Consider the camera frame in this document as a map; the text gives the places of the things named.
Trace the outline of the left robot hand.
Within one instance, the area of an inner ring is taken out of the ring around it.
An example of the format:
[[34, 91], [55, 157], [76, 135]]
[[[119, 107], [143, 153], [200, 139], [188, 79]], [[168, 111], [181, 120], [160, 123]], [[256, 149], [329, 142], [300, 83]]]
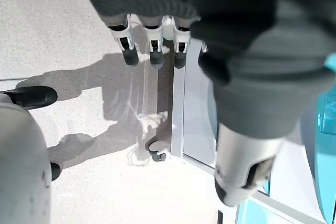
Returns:
[[310, 101], [332, 85], [335, 0], [90, 0], [110, 27], [136, 14], [170, 15], [205, 43], [198, 64], [217, 115], [215, 188], [229, 207], [269, 177], [284, 138]]

